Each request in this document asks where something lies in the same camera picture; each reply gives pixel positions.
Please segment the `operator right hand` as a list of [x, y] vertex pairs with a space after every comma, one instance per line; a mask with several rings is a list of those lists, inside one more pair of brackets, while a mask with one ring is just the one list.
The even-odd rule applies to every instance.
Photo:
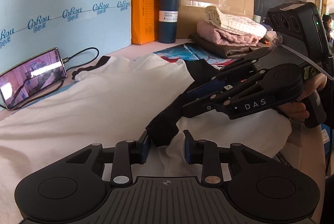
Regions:
[[314, 91], [322, 90], [327, 83], [327, 77], [320, 73], [304, 83], [304, 90], [294, 102], [286, 103], [277, 107], [277, 111], [297, 122], [304, 122], [310, 115], [306, 106], [301, 101], [311, 95]]

